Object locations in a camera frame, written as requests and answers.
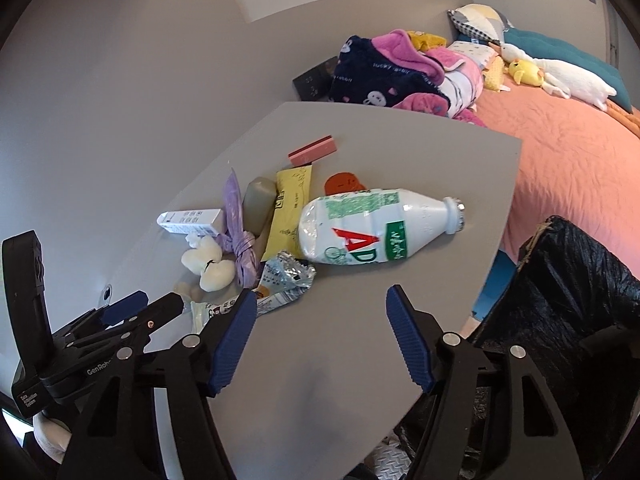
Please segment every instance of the pink eraser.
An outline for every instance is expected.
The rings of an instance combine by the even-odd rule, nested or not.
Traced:
[[[289,153],[289,160],[294,166],[304,166],[337,150],[334,138],[331,135],[327,135],[295,152]]]

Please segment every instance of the white plastic bottle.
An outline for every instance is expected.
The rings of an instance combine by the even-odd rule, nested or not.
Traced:
[[[356,265],[402,260],[465,225],[465,207],[405,189],[371,189],[316,198],[302,210],[298,238],[313,262]]]

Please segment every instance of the black plastic bag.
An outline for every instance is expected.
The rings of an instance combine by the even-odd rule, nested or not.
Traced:
[[[613,325],[640,329],[640,282],[603,245],[557,216],[523,249],[516,275],[469,340],[486,350],[505,352],[515,344],[527,350],[558,402],[585,478],[593,479],[628,425],[640,360],[626,344],[600,345],[591,355],[584,340]],[[482,392],[476,400],[472,428],[486,418]],[[421,397],[396,428],[410,456],[429,407]],[[470,447],[465,461],[477,451]]]

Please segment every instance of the silver screw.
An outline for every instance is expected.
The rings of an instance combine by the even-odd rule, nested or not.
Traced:
[[[188,335],[182,340],[182,345],[187,348],[194,348],[200,344],[200,338],[195,334]]]
[[[128,346],[123,346],[120,350],[116,352],[116,357],[121,361],[125,359],[129,359],[133,355],[133,350]]]
[[[522,346],[514,345],[509,348],[509,352],[511,355],[517,359],[522,359],[525,355],[527,355],[526,350]]]
[[[460,336],[453,332],[448,332],[442,336],[442,340],[449,346],[458,346],[460,344]]]

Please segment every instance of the bottle label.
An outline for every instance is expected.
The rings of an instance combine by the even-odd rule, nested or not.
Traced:
[[[408,256],[397,191],[372,189],[318,199],[318,261],[368,264]]]

